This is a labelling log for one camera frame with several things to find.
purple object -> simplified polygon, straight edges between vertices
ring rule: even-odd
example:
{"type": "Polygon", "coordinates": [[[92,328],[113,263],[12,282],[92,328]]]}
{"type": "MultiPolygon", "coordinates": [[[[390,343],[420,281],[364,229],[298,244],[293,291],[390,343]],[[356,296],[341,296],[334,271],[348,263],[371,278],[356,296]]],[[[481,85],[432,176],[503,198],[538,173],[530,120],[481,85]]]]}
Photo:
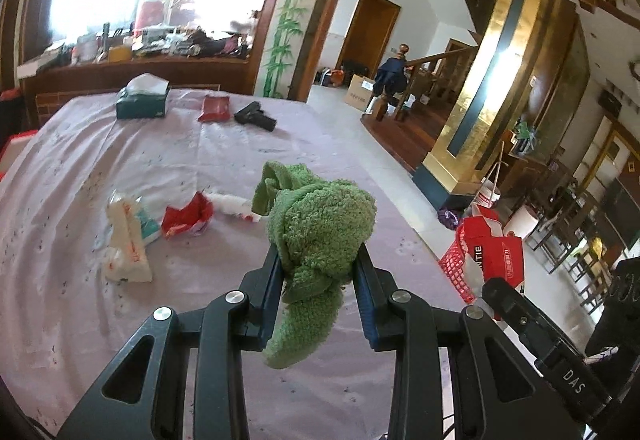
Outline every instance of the purple object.
{"type": "Polygon", "coordinates": [[[447,229],[456,230],[460,224],[460,217],[453,211],[441,209],[438,211],[438,221],[447,229]]]}

green towel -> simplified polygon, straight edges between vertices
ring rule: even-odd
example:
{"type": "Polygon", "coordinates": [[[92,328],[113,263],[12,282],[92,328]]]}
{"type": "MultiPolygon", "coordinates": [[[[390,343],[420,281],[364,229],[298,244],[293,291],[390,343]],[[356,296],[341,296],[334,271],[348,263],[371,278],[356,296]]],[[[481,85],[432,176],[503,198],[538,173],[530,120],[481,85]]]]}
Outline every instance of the green towel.
{"type": "Polygon", "coordinates": [[[267,162],[252,210],[269,214],[269,239],[286,276],[287,307],[264,350],[269,366],[286,368],[329,335],[351,264],[373,232],[376,203],[347,180],[328,182],[303,164],[267,162]]]}

green tissue box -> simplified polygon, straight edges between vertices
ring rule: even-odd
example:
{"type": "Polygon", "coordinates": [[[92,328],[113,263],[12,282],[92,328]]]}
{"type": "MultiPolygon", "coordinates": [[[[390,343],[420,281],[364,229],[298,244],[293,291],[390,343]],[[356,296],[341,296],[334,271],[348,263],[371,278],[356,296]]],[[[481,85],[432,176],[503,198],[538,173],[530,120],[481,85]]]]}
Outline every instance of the green tissue box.
{"type": "Polygon", "coordinates": [[[116,118],[156,118],[166,113],[169,83],[151,74],[142,74],[120,90],[116,118]]]}

black pistol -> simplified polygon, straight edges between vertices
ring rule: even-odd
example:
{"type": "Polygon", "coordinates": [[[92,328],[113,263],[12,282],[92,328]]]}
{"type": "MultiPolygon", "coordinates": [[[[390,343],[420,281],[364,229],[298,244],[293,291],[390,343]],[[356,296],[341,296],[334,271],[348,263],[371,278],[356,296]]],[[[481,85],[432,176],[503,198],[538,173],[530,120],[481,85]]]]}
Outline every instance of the black pistol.
{"type": "Polygon", "coordinates": [[[273,131],[276,127],[276,120],[264,114],[257,100],[237,112],[234,119],[240,124],[253,124],[267,131],[273,131]]]}

pillar base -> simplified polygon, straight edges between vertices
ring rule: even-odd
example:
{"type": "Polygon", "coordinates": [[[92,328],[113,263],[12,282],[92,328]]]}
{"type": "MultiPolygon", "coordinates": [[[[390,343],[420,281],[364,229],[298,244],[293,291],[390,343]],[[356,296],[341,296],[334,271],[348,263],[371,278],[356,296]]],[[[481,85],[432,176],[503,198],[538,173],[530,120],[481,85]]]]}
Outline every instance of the pillar base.
{"type": "Polygon", "coordinates": [[[466,209],[474,195],[454,195],[447,191],[423,164],[418,164],[413,175],[414,184],[436,209],[449,209],[463,211],[466,209]]]}

